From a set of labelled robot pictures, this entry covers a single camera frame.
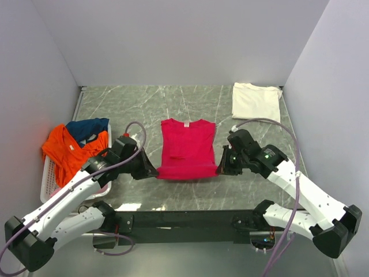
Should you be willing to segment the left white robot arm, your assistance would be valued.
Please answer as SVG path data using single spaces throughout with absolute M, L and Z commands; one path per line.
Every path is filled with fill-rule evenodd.
M 38 209 L 21 219 L 11 217 L 5 223 L 5 248 L 25 270 L 34 272 L 56 250 L 80 235 L 112 230 L 119 220 L 116 211 L 104 201 L 74 217 L 70 213 L 121 174 L 130 174 L 135 180 L 158 176 L 145 153 L 144 143 L 129 136 L 120 136 L 112 147 L 89 158 L 71 181 Z

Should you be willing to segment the pink red t-shirt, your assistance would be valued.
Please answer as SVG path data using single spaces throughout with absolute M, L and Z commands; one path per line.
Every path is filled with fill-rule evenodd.
M 163 149 L 158 179 L 183 181 L 217 175 L 214 122 L 204 119 L 180 122 L 170 118 L 161 122 L 161 131 Z

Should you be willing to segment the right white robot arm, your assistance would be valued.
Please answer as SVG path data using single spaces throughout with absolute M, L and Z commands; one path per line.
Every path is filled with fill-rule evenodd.
M 325 193 L 297 170 L 297 165 L 274 145 L 260 147 L 251 134 L 233 127 L 223 147 L 219 175 L 241 175 L 244 169 L 259 174 L 293 197 L 304 211 L 292 212 L 264 200 L 253 210 L 251 223 L 259 230 L 286 228 L 312 240 L 326 256 L 336 259 L 357 234 L 362 211 Z

